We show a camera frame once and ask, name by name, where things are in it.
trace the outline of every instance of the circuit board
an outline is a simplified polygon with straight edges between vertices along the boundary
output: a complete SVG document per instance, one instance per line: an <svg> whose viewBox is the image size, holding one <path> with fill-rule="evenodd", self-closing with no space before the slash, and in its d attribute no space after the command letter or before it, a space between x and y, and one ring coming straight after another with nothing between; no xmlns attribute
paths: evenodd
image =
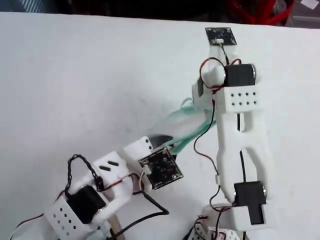
<svg viewBox="0 0 320 240"><path fill-rule="evenodd" d="M141 167L147 165L151 170L151 174L147 177L154 190L184 177L167 148L139 160L139 163Z"/></svg>
<svg viewBox="0 0 320 240"><path fill-rule="evenodd" d="M225 46L237 45L230 27L206 27L205 31L211 46L219 45L217 39L223 40Z"/></svg>

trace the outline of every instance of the white plastic part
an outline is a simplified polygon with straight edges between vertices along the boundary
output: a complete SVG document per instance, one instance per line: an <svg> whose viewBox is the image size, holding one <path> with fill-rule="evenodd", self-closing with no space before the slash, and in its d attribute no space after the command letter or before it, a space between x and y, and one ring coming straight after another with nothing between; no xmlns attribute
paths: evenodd
<svg viewBox="0 0 320 240"><path fill-rule="evenodd" d="M251 225L247 207L233 207L230 214L232 227L239 231L268 228L276 225L276 213L270 201L275 195L274 164L268 149L263 105L260 90L254 86L224 87L215 95L216 126L219 150L217 168L220 186L230 203L235 201L237 180L234 166L240 161L239 152L246 149L256 168L257 180L266 189L266 202L262 206L264 224ZM237 129L236 114L243 113L244 131Z"/></svg>
<svg viewBox="0 0 320 240"><path fill-rule="evenodd" d="M214 204L218 208L225 204ZM249 210L247 206L229 206L230 209L224 211L219 220L219 226L223 229L231 229L239 232L273 228L278 224L278 215L275 206L269 201L263 204L262 214L264 224L251 225ZM207 226L215 226L219 213L207 205L203 208L202 214L208 218L205 220Z"/></svg>
<svg viewBox="0 0 320 240"><path fill-rule="evenodd" d="M200 223L195 226L188 237L188 240L198 240L198 239L205 239L205 240L212 240L213 236L216 232L216 227L208 225L208 221L206 220L205 223L203 221L199 221ZM232 229L226 228L219 228L219 235L217 236L216 240L240 240L237 233Z"/></svg>
<svg viewBox="0 0 320 240"><path fill-rule="evenodd" d="M152 173L152 171L150 170L147 164L143 166L143 172L147 175L150 175Z"/></svg>
<svg viewBox="0 0 320 240"><path fill-rule="evenodd" d="M153 147L149 138L144 136L119 150L117 153L127 162L133 172L140 174L143 172L143 168L138 161L152 154L152 150ZM144 183L144 190L150 192L152 190L152 184L146 175L143 176L142 181Z"/></svg>
<svg viewBox="0 0 320 240"><path fill-rule="evenodd" d="M115 151L94 161L92 163L92 167L97 175L102 177L105 187L129 174L126 161L123 160ZM86 185L91 185L96 188L90 171L88 171L84 178L80 179L75 184L72 184L69 192L74 194ZM106 195L106 200L109 204L98 211L98 213L93 217L92 223L98 226L108 220L123 205L129 202L132 193L133 181L130 177L124 178L122 182L103 192L103 194Z"/></svg>
<svg viewBox="0 0 320 240"><path fill-rule="evenodd" d="M221 86L226 79L225 68L222 65L218 65L210 71L203 72L202 79L208 87Z"/></svg>
<svg viewBox="0 0 320 240"><path fill-rule="evenodd" d="M64 196L61 196L44 216L61 240L85 240L96 230L93 226L81 222Z"/></svg>

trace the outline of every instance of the red object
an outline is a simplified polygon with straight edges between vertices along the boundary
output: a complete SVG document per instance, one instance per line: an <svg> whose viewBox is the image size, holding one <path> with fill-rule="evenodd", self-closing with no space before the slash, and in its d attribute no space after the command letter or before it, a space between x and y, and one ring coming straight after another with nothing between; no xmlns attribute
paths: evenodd
<svg viewBox="0 0 320 240"><path fill-rule="evenodd" d="M236 14L245 24L259 25L276 25L286 21L294 5L294 0L285 0L286 9L271 16L276 0L259 0L255 15L248 13L237 0L226 0L225 2L228 11Z"/></svg>

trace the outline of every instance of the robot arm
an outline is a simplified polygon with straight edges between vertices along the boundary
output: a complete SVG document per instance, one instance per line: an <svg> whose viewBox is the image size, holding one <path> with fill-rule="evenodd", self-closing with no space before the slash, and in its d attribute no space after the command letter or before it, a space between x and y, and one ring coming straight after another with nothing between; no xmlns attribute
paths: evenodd
<svg viewBox="0 0 320 240"><path fill-rule="evenodd" d="M210 43L235 42L228 30L218 30L218 35L214 33ZM202 111L203 116L208 110L215 111L219 144L216 181L232 206L223 214L227 219L226 226L247 231L272 227L277 220L272 203L275 195L273 160L266 140L261 90L256 85L257 71L254 65L239 62L237 65L220 62L204 74L200 69L200 78L192 86L192 100L194 108ZM237 129L238 114L244 116L244 131ZM140 181L144 191L149 192L183 177L174 156L164 147L168 145L166 143L172 143L173 137L168 134L158 132L157 137L144 136L93 162L91 167L99 181L88 171L81 180L72 183L69 195L63 194L45 211L42 223L45 227L38 227L32 234L27 232L24 236L32 237L23 239L49 240L48 231L53 233L52 240L110 237L110 232L105 231L99 233L99 238L93 238L98 234L97 229L110 227L108 220L131 199L133 192L139 190ZM256 167L257 181L238 182L234 179L234 165L244 149ZM133 174L141 174L140 181L133 180ZM211 207L205 207L203 214L208 216L206 224L214 226L217 213Z"/></svg>

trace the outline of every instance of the white table surface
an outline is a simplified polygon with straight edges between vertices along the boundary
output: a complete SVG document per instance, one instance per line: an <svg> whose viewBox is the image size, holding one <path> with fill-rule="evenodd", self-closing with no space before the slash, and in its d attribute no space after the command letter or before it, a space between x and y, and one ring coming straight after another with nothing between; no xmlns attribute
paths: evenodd
<svg viewBox="0 0 320 240"><path fill-rule="evenodd" d="M262 75L277 173L279 227L249 237L320 239L320 30L23 13L0 13L0 239L50 206L74 153L94 161L190 97L209 54L204 28L222 26ZM215 128L199 149L216 155ZM170 215L137 225L127 240L181 239L216 191L210 162L191 144L177 163L184 178L152 193ZM118 217L124 227L155 210L135 196Z"/></svg>

